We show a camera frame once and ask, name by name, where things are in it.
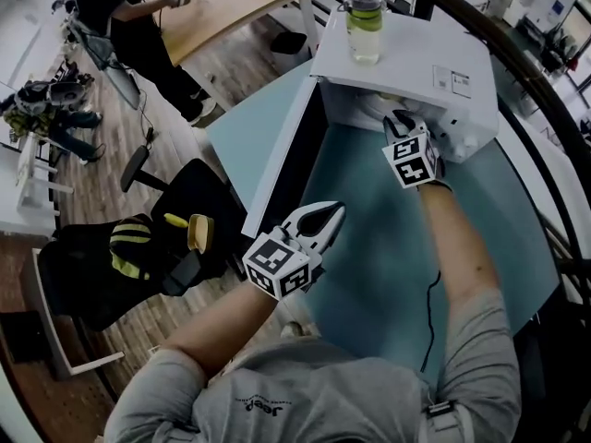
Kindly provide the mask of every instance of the table top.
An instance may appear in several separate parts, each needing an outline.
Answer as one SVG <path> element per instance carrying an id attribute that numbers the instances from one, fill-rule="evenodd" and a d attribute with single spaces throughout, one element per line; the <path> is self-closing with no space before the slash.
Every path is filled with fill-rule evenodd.
<path id="1" fill-rule="evenodd" d="M 208 128 L 247 210 L 283 125 L 282 112 L 284 117 L 296 82 L 308 71 L 308 65 L 294 69 Z M 324 339 L 358 356 L 381 356 L 418 370 L 429 340 L 426 292 L 438 267 L 418 195 L 399 186 L 383 145 L 381 133 L 329 127 L 302 203 L 341 200 L 347 218 L 324 255 L 326 274 L 304 297 Z M 559 284 L 536 211 L 496 141 L 463 164 L 448 163 L 446 179 L 493 257 L 516 333 Z M 441 285 L 431 297 L 436 338 L 425 374 L 431 383 L 443 357 L 448 312 Z"/>
<path id="2" fill-rule="evenodd" d="M 189 55 L 247 23 L 251 18 L 291 0 L 193 0 L 162 13 L 163 39 L 177 65 Z"/>

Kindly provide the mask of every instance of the power cord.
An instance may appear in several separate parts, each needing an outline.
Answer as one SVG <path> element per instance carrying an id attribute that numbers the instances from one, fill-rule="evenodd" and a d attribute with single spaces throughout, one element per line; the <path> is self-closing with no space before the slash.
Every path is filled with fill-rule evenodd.
<path id="1" fill-rule="evenodd" d="M 424 373 L 425 369 L 427 368 L 427 361 L 428 356 L 431 353 L 431 348 L 433 347 L 433 342 L 435 341 L 435 330 L 433 329 L 433 321 L 431 319 L 431 289 L 435 287 L 441 279 L 441 271 L 437 273 L 437 279 L 430 284 L 427 288 L 427 316 L 428 316 L 428 329 L 431 332 L 431 341 L 428 344 L 427 354 L 425 354 L 425 359 L 423 360 L 423 365 L 421 366 L 421 372 Z"/>
<path id="2" fill-rule="evenodd" d="M 144 102 L 139 105 L 139 111 L 141 112 L 141 117 L 139 118 L 139 127 L 141 128 L 141 134 L 146 140 L 146 149 L 151 150 L 151 145 L 154 141 L 154 124 L 150 121 L 150 118 L 145 113 L 146 103 L 148 103 L 148 94 L 144 89 L 141 89 L 139 93 L 143 93 L 144 95 Z M 144 130 L 144 118 L 148 122 L 148 132 Z"/>

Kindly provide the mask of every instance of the water bottle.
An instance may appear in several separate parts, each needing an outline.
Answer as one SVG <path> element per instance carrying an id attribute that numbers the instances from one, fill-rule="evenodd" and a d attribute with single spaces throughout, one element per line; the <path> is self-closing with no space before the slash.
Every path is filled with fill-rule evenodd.
<path id="1" fill-rule="evenodd" d="M 380 59 L 382 0 L 344 0 L 351 55 L 359 64 Z"/>

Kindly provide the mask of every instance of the curved handrail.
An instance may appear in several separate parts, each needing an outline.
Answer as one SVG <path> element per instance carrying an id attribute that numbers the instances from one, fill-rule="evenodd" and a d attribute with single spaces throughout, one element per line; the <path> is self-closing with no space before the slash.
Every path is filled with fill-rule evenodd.
<path id="1" fill-rule="evenodd" d="M 566 155 L 571 160 L 579 182 L 591 208 L 591 152 L 564 103 L 539 76 L 536 67 L 521 53 L 509 37 L 488 17 L 465 0 L 431 0 L 468 31 L 485 42 L 490 50 L 521 83 L 539 106 L 541 112 L 556 132 Z"/>

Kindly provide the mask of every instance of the forearm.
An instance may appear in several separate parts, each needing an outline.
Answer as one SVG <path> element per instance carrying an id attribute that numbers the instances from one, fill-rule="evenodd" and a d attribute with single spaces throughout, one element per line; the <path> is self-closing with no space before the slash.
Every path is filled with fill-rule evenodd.
<path id="1" fill-rule="evenodd" d="M 483 290 L 498 287 L 497 273 L 482 237 L 453 193 L 429 184 L 421 186 L 419 192 L 453 314 Z"/>
<path id="2" fill-rule="evenodd" d="M 163 344 L 194 359 L 214 377 L 248 343 L 277 306 L 277 301 L 244 283 L 177 329 Z"/>
<path id="3" fill-rule="evenodd" d="M 150 2 L 135 5 L 124 3 L 113 13 L 113 18 L 121 21 L 130 21 L 136 18 L 147 17 L 167 6 L 168 3 L 166 0 L 150 0 Z"/>

